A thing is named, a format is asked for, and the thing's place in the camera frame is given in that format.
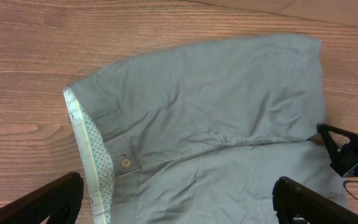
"wooden surface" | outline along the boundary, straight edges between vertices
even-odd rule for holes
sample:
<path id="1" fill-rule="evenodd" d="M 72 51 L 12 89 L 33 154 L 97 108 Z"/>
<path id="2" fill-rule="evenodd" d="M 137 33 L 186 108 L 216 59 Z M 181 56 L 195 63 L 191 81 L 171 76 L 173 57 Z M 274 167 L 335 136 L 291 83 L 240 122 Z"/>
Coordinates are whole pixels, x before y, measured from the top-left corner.
<path id="1" fill-rule="evenodd" d="M 358 28 L 182 1 L 0 0 L 0 207 L 69 171 L 84 176 L 67 84 L 131 55 L 276 32 L 323 41 L 328 123 L 358 132 Z M 93 222 L 87 191 L 77 223 Z M 349 208 L 358 213 L 355 200 Z"/>

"gray fabric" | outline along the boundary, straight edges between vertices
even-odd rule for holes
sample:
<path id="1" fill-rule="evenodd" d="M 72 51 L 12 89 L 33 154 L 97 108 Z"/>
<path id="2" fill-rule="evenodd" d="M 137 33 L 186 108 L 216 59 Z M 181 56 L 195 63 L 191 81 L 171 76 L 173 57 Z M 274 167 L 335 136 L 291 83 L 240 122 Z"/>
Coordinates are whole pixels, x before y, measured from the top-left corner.
<path id="1" fill-rule="evenodd" d="M 112 222 L 278 223 L 282 175 L 345 205 L 327 152 L 306 141 L 324 121 L 320 47 L 294 34 L 219 40 L 74 83 L 116 170 Z"/>

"wooden table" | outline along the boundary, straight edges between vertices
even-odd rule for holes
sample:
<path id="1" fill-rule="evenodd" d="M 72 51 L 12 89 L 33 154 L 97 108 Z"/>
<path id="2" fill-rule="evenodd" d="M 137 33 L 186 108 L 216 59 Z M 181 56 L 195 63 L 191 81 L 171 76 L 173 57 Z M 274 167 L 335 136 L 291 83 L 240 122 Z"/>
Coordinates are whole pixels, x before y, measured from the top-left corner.
<path id="1" fill-rule="evenodd" d="M 69 171 L 85 176 L 67 84 L 131 55 L 277 32 L 323 41 L 328 123 L 358 132 L 356 27 L 184 1 L 0 0 L 0 207 Z M 86 189 L 77 223 L 92 222 Z"/>

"button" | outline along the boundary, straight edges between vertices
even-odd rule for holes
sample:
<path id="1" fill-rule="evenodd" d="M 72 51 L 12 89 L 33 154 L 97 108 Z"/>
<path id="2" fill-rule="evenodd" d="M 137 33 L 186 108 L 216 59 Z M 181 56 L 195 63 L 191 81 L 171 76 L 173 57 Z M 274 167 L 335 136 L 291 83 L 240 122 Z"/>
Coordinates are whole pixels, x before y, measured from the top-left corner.
<path id="1" fill-rule="evenodd" d="M 128 168 L 132 165 L 132 162 L 130 159 L 123 159 L 121 161 L 121 165 L 124 167 L 124 168 Z"/>

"wood grain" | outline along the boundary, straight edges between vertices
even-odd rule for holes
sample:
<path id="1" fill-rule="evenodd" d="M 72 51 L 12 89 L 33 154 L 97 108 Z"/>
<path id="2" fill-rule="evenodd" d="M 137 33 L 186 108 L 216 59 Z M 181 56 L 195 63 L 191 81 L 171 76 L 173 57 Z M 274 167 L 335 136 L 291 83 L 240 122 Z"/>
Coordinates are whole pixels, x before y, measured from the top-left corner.
<path id="1" fill-rule="evenodd" d="M 67 84 L 131 55 L 277 32 L 323 41 L 328 123 L 358 132 L 358 28 L 183 1 L 0 0 L 0 207 L 69 171 L 85 176 Z M 92 222 L 86 189 L 77 223 Z"/>

